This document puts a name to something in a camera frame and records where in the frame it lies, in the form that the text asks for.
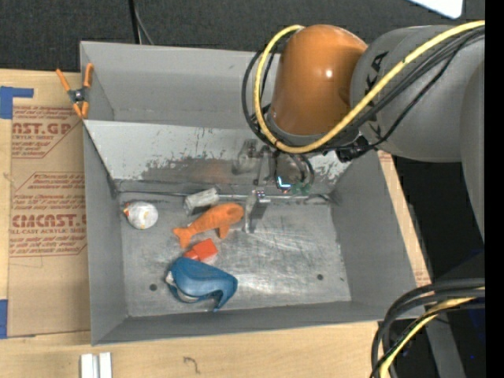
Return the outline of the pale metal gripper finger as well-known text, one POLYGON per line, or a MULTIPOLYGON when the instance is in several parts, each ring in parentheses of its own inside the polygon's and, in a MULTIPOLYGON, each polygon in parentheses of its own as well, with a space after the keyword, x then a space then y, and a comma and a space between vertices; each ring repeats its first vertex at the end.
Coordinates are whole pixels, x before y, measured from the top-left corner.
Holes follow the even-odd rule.
POLYGON ((265 215, 271 199, 264 191, 256 192, 256 204, 255 204, 255 220, 259 222, 265 215))
POLYGON ((257 219, 258 211, 258 193, 253 190, 246 198, 245 203, 245 217, 244 217, 244 227, 245 233, 250 234, 254 232, 254 223, 257 219))

